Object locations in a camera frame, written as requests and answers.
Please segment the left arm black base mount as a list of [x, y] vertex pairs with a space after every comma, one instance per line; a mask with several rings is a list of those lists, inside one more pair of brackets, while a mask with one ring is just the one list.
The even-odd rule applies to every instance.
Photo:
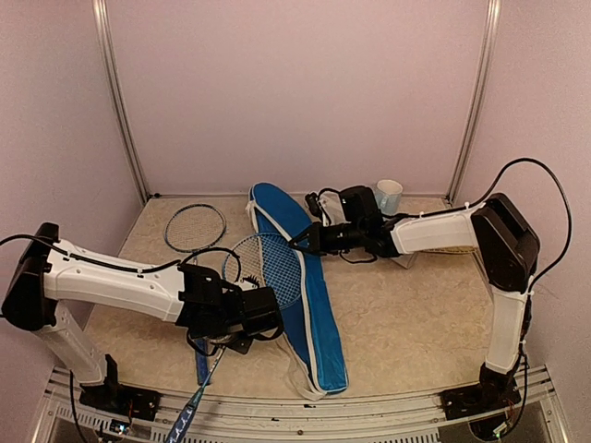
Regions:
[[132, 387], [118, 381], [114, 358], [105, 356], [106, 376], [97, 386], [81, 384], [79, 402], [94, 409], [153, 422], [162, 394], [156, 390]]

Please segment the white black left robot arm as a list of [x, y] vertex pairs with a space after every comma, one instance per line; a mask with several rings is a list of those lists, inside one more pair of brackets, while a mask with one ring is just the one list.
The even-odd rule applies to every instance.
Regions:
[[106, 305], [173, 323], [187, 339], [272, 341], [283, 333], [273, 289], [223, 279], [215, 270], [176, 259], [148, 265], [94, 253], [43, 223], [18, 260], [1, 306], [14, 327], [36, 334], [112, 411], [129, 401], [117, 380], [113, 358], [94, 345], [67, 309], [66, 302]]

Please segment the blue racket cover bag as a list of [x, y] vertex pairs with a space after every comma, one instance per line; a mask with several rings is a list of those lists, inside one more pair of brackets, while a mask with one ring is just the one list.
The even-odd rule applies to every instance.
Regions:
[[242, 276], [253, 276], [274, 291], [284, 327], [279, 344], [291, 358], [290, 381], [310, 400], [345, 391], [344, 352], [321, 260], [288, 245], [311, 219], [294, 198], [270, 183], [250, 188], [247, 215], [255, 233], [239, 246]]

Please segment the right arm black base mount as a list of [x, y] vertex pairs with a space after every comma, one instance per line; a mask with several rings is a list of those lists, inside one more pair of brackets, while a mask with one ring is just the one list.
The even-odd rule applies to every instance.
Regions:
[[447, 420], [496, 411], [521, 401], [514, 375], [518, 365], [507, 374], [495, 372], [485, 365], [480, 367], [476, 384], [446, 389], [440, 394]]

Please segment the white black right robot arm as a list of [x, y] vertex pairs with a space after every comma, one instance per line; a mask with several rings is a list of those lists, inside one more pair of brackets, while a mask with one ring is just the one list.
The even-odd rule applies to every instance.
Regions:
[[519, 360], [525, 336], [540, 241], [519, 210], [502, 193], [480, 203], [424, 215], [385, 216], [369, 188], [354, 186], [339, 195], [344, 222], [320, 221], [289, 240], [295, 250], [315, 256], [362, 248], [374, 257], [394, 258], [429, 249], [473, 247], [483, 260], [493, 297], [493, 325], [484, 366], [490, 374], [472, 393], [475, 405], [494, 408], [509, 391], [506, 375]]

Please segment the white shuttlecock tube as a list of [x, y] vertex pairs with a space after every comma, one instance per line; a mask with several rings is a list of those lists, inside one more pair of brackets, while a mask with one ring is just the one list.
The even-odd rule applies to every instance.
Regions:
[[416, 262], [417, 253], [393, 257], [392, 261], [403, 269], [411, 269]]

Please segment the blue badminton racket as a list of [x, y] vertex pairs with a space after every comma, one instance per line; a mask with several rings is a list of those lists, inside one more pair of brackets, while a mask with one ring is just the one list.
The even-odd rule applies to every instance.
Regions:
[[[223, 275], [253, 288], [271, 287], [281, 309], [293, 305], [300, 297], [301, 265], [294, 249], [276, 233], [253, 234], [231, 248], [223, 263]], [[181, 442], [190, 428], [199, 403], [227, 347], [219, 349], [204, 381], [180, 412], [167, 442]]]
[[212, 205], [198, 203], [178, 210], [166, 224], [163, 238], [174, 251], [192, 254], [215, 246], [225, 231], [224, 215]]

